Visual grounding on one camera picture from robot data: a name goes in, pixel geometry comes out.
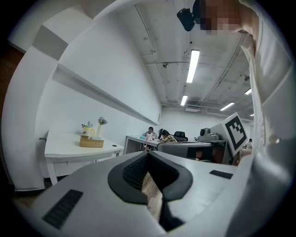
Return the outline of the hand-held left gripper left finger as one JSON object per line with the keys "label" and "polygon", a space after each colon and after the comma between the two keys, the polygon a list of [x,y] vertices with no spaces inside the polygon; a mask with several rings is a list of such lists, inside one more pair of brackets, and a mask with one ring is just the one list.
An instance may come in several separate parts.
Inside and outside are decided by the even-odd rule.
{"label": "hand-held left gripper left finger", "polygon": [[[122,201],[109,187],[111,169],[139,152],[86,165],[43,192],[28,208],[14,204],[28,224],[46,237],[159,237],[166,231],[146,205]],[[63,225],[57,229],[43,217],[69,190],[82,192]]]}

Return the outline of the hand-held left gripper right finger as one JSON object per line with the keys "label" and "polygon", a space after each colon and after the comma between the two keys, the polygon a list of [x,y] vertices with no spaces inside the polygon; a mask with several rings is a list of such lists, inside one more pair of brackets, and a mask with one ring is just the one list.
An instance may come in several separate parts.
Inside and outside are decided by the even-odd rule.
{"label": "hand-held left gripper right finger", "polygon": [[249,157],[238,166],[149,152],[150,174],[166,181],[162,211],[151,237],[226,237],[249,176]]}

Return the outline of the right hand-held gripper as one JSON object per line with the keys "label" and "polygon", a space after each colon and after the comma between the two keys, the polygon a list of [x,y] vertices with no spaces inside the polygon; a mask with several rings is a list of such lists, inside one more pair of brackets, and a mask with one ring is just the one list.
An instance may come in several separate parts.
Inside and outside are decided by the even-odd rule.
{"label": "right hand-held gripper", "polygon": [[241,118],[238,113],[234,113],[211,128],[202,128],[197,141],[159,143],[157,151],[191,160],[212,162],[211,143],[224,143],[222,164],[233,164],[234,156],[248,141],[248,137]]}

